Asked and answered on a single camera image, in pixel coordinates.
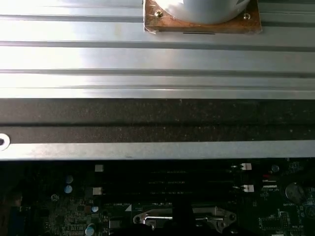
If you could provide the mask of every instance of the capacitor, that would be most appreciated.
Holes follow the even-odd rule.
[[[65,177],[65,183],[71,184],[73,182],[73,176],[66,176]]]
[[[69,193],[72,192],[72,190],[73,190],[73,189],[72,189],[71,185],[67,185],[66,187],[64,187],[64,192],[65,192],[65,193],[68,193],[68,194],[69,194]]]
[[[96,225],[95,224],[89,224],[84,232],[85,232],[86,236],[94,236],[95,232],[96,232]]]
[[[285,188],[286,197],[297,205],[301,205],[306,200],[304,189],[297,183],[291,183]]]
[[[98,212],[98,206],[92,207],[92,212],[94,212],[94,213]]]

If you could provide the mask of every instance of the metal panel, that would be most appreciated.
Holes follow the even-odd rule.
[[[259,7],[259,35],[150,34],[141,0],[5,0],[0,97],[315,99],[315,2]]]
[[[165,126],[201,127],[209,125],[257,125],[260,128],[269,125],[270,133],[267,136],[254,132],[260,139],[281,140],[315,139],[315,101],[305,100],[208,100],[208,99],[2,99],[0,102],[0,125],[6,127],[34,127],[49,126],[51,130],[60,126],[147,126],[149,129]],[[277,126],[292,131],[282,136],[274,132]],[[168,137],[161,134],[159,142],[166,142]],[[204,134],[212,135],[213,131]],[[241,136],[237,130],[233,134]],[[21,137],[18,133],[13,139]],[[54,141],[64,138],[59,134]],[[31,142],[27,132],[20,139],[21,143]]]
[[[314,157],[315,141],[11,144],[5,160],[165,160]]]
[[[50,125],[7,126],[0,132],[14,144],[39,143],[160,143],[314,140],[309,125]]]

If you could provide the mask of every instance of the motherboard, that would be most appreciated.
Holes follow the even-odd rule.
[[[189,218],[205,235],[315,236],[312,159],[24,165],[7,236],[148,235]]]

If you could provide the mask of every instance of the mounting hole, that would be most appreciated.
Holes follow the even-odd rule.
[[[10,138],[6,134],[0,134],[0,151],[7,149],[10,145]]]

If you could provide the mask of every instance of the metal bracket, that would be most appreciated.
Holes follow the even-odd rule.
[[[235,213],[217,206],[193,207],[192,211],[197,222],[203,221],[221,234],[237,219]],[[172,212],[171,208],[154,208],[134,216],[133,222],[146,224],[152,229],[160,228],[161,223],[173,219]]]

